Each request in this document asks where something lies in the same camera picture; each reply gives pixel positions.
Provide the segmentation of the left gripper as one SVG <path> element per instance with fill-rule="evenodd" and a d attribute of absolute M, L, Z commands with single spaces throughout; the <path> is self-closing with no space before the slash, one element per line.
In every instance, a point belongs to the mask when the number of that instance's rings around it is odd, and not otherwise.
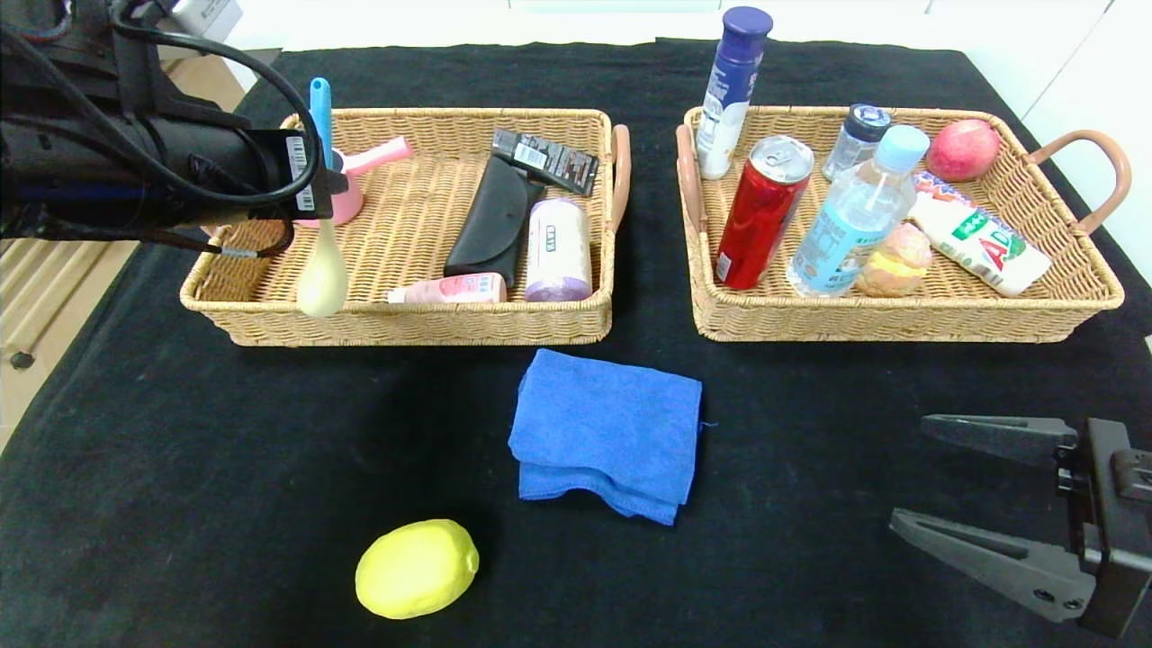
<path fill-rule="evenodd" d="M 300 180 L 314 159 L 305 131 L 300 129 L 238 129 L 223 148 L 194 153 L 194 184 L 226 195 L 266 195 Z M 213 224 L 289 219 L 301 227 L 318 227 L 332 217 L 332 195 L 349 190 L 342 171 L 328 169 L 319 156 L 309 184 L 291 197 L 260 206 L 222 205 Z"/>

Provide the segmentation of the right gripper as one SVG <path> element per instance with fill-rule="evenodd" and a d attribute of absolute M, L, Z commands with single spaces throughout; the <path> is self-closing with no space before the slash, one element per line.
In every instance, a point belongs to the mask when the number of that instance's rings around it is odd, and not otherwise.
<path fill-rule="evenodd" d="M 1033 615 L 1124 636 L 1151 577 L 1151 464 L 1126 425 L 1089 419 L 1079 436 L 1062 419 L 932 414 L 922 416 L 920 431 L 1025 466 L 1049 466 L 1075 450 L 1068 493 L 1075 553 L 908 508 L 893 508 L 889 528 Z"/>

